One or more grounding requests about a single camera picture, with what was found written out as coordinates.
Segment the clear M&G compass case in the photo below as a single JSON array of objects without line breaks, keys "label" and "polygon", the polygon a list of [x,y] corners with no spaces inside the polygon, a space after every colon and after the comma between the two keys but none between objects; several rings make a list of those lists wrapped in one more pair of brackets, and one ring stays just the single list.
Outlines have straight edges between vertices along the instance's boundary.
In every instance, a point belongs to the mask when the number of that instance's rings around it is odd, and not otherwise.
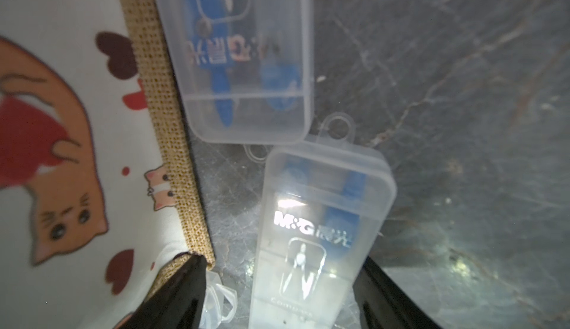
[{"label": "clear M&G compass case", "polygon": [[385,157],[355,134],[335,112],[269,153],[249,327],[334,326],[397,194]]}]

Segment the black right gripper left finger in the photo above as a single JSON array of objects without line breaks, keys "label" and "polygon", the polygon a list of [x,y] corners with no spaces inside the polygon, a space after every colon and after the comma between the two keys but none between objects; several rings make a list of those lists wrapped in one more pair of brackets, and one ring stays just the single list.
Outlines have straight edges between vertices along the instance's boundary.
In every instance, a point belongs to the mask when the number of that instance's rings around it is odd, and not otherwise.
[{"label": "black right gripper left finger", "polygon": [[192,255],[121,328],[198,328],[206,293],[206,258]]}]

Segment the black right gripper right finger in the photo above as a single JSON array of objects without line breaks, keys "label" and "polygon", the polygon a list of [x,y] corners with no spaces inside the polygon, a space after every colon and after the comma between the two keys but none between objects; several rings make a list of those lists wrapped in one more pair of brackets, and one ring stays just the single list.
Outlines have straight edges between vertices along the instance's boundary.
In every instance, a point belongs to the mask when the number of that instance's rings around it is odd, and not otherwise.
[{"label": "black right gripper right finger", "polygon": [[441,329],[370,257],[356,278],[356,302],[362,328]]}]

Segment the clear compass case blue compass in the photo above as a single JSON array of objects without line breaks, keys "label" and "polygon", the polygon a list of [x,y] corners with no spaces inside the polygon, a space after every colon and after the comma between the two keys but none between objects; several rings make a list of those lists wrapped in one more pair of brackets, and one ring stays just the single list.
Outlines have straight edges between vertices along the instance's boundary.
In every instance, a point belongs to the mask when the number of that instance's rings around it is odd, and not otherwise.
[{"label": "clear compass case blue compass", "polygon": [[156,0],[191,131],[294,144],[314,115],[313,0]]}]

